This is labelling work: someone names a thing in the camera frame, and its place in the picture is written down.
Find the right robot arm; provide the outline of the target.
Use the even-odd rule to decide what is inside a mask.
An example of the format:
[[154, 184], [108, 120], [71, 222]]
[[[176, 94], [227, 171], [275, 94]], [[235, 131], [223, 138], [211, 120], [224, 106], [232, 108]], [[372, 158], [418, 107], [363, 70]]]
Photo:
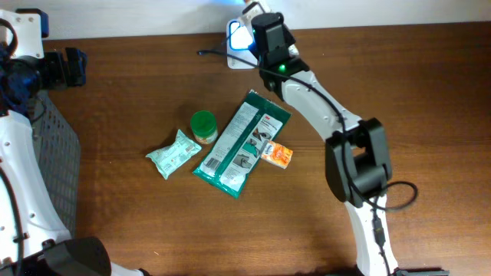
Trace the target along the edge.
[[295, 50], [279, 12], [264, 1], [247, 1], [239, 22], [254, 42], [250, 51], [265, 87], [294, 107], [325, 142], [325, 177], [344, 204], [356, 242], [356, 265], [336, 275], [445, 275], [441, 268], [401, 269], [390, 246], [387, 191], [392, 165], [381, 122], [363, 120], [323, 88]]

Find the green white gloves package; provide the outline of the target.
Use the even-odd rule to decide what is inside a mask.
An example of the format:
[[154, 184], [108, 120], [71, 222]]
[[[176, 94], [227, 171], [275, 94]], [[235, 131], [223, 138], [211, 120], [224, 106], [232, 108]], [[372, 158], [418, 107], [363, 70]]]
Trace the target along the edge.
[[237, 199], [265, 144], [278, 136], [290, 117], [278, 104], [249, 91], [193, 174]]

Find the white lotion tube gold cap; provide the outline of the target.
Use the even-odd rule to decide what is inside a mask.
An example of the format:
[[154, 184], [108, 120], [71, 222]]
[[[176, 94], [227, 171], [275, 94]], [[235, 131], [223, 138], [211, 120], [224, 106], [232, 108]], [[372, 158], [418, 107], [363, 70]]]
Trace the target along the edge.
[[245, 9], [242, 11], [242, 14], [252, 18], [256, 15], [269, 13], [270, 11], [271, 8], [266, 0], [250, 0], [245, 1]]

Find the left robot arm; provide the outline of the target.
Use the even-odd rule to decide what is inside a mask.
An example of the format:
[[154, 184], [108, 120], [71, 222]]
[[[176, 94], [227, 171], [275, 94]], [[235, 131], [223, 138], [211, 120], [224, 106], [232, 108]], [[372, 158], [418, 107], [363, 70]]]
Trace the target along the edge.
[[1, 12], [1, 273], [145, 275], [114, 264], [95, 237], [72, 238], [48, 194], [35, 152], [30, 102], [42, 90], [85, 84], [87, 56], [77, 48], [46, 52], [49, 17], [36, 8]]

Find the green lid jar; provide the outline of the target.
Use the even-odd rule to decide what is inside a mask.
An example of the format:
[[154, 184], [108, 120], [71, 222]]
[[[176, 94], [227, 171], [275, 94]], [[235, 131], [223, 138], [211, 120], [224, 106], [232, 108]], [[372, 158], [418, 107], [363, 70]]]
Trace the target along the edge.
[[194, 113], [190, 126], [195, 139], [201, 144], [211, 144], [218, 137], [216, 118], [208, 110]]

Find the orange tissue packet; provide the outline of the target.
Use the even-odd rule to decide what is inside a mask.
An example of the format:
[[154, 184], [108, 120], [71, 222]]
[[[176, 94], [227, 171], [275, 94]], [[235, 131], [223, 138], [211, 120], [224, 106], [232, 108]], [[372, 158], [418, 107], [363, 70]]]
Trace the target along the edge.
[[293, 151], [279, 143], [269, 140], [263, 146], [261, 159], [272, 165], [286, 169], [292, 160]]

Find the mint green snack packet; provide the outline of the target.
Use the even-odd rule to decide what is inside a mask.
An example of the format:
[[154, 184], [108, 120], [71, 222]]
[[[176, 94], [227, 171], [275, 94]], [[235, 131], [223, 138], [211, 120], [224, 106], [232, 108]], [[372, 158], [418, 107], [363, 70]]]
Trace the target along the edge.
[[201, 149], [202, 147], [186, 136], [182, 130], [177, 130], [173, 144], [148, 153], [146, 158], [155, 164], [164, 179], [168, 179], [172, 173], [189, 161]]

